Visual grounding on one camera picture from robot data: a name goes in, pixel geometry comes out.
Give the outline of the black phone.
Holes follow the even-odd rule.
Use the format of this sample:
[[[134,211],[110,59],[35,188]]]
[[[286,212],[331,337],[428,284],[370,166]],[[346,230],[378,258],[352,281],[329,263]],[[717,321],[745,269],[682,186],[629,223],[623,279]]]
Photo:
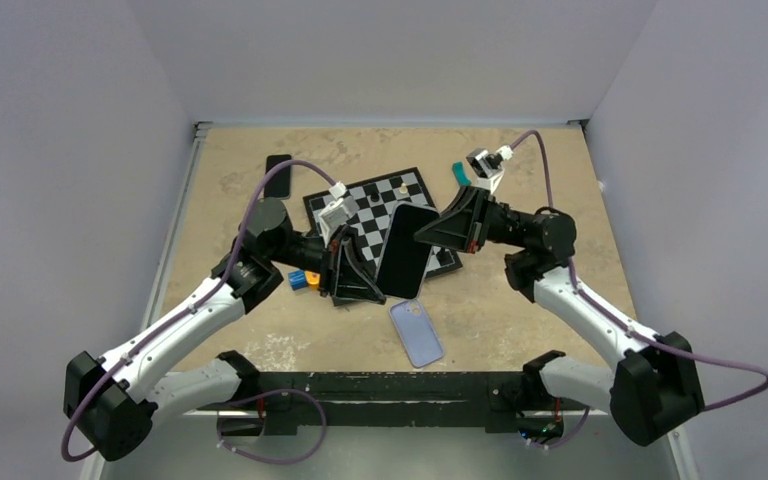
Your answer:
[[[395,206],[376,273],[376,285],[385,295],[400,299],[419,295],[432,246],[417,242],[414,234],[438,218],[439,212],[433,207],[414,203]]]

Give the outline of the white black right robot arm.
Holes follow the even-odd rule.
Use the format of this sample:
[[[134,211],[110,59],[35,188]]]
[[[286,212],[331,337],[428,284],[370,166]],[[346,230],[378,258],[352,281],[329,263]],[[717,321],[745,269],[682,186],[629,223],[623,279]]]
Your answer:
[[[486,189],[463,186],[416,241],[475,254],[486,242],[515,247],[504,257],[509,286],[570,326],[605,361],[596,367],[550,351],[524,364],[518,402],[544,407],[565,398],[611,415],[633,443],[647,446],[705,408],[690,343],[601,303],[574,271],[577,229],[551,206],[512,209]]]

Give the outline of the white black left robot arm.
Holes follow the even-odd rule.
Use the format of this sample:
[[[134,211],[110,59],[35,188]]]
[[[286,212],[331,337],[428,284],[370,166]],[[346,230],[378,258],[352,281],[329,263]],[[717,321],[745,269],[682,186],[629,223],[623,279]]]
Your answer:
[[[322,296],[384,303],[349,223],[357,211],[350,194],[335,196],[319,214],[318,231],[305,234],[294,230],[282,201],[250,201],[229,253],[186,300],[122,345],[99,357],[82,352],[68,363],[63,458],[81,458],[69,451],[75,431],[91,443],[92,453],[116,461],[169,416],[217,403],[244,409],[263,398],[258,371],[235,351],[198,370],[171,370],[214,333],[261,305],[284,280],[280,264],[317,273]]]

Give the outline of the lilac phone case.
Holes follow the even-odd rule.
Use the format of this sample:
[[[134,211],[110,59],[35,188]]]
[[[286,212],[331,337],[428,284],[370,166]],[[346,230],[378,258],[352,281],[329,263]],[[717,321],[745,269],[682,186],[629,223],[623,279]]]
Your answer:
[[[429,366],[444,357],[431,317],[417,299],[396,302],[389,308],[389,316],[414,368]]]

